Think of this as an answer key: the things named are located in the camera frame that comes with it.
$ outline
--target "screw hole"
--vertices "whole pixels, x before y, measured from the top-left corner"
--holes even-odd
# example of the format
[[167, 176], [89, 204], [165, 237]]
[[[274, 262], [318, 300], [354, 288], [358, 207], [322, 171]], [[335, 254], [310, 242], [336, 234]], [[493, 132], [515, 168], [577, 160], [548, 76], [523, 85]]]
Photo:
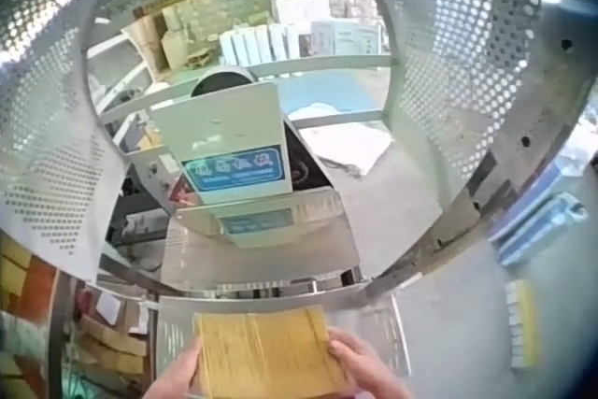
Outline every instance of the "screw hole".
[[561, 49], [569, 51], [573, 47], [573, 41], [571, 39], [563, 39], [561, 41]]

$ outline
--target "blue label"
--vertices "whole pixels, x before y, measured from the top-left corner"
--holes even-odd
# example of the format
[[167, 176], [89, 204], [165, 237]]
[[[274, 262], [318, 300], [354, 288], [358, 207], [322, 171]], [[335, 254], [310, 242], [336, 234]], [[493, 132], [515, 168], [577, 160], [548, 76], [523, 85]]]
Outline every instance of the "blue label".
[[212, 192], [285, 178], [280, 145], [209, 156], [183, 163], [198, 191]]
[[257, 212], [255, 214], [226, 217], [221, 219], [221, 222], [228, 234], [259, 233], [260, 231], [292, 226], [292, 212], [290, 209]]

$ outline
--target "machine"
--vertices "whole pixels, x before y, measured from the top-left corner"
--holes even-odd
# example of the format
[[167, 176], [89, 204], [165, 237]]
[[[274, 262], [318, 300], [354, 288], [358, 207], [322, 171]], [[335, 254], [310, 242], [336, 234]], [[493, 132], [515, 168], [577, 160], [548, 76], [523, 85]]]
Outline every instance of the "machine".
[[[255, 64], [245, 41], [246, 67], [173, 81], [160, 39], [186, 1], [0, 1], [3, 233], [60, 270], [52, 298], [71, 297], [73, 279], [145, 289], [152, 374], [192, 336], [193, 313], [312, 304], [408, 373], [392, 291], [482, 238], [561, 148], [595, 82], [596, 0], [374, 0], [388, 53], [289, 58], [272, 44]], [[248, 14], [263, 33], [264, 16]], [[103, 58], [132, 69], [101, 69]], [[281, 110], [281, 76], [371, 67], [389, 74], [383, 107], [295, 121]], [[342, 195], [300, 130], [370, 121], [405, 144], [442, 213], [366, 278]], [[136, 218], [148, 211], [151, 225]], [[114, 250], [160, 239], [159, 277]], [[51, 304], [40, 332], [59, 397], [72, 304]]]

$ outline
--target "hand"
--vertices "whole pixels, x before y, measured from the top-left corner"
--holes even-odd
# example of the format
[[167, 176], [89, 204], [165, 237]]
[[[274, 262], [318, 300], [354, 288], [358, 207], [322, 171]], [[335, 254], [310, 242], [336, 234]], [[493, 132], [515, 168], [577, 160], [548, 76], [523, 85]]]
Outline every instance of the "hand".
[[374, 348], [348, 332], [328, 328], [330, 352], [357, 386], [377, 399], [410, 399], [399, 379], [378, 357]]
[[197, 372], [202, 343], [196, 338], [149, 386], [143, 399], [183, 399]]

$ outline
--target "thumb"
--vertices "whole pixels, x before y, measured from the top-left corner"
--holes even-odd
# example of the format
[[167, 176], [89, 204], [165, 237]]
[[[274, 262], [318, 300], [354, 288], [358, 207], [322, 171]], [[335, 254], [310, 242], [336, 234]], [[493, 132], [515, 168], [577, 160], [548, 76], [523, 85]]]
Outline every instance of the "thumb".
[[338, 340], [331, 340], [329, 349], [330, 353], [345, 367], [351, 367], [357, 362], [358, 354]]

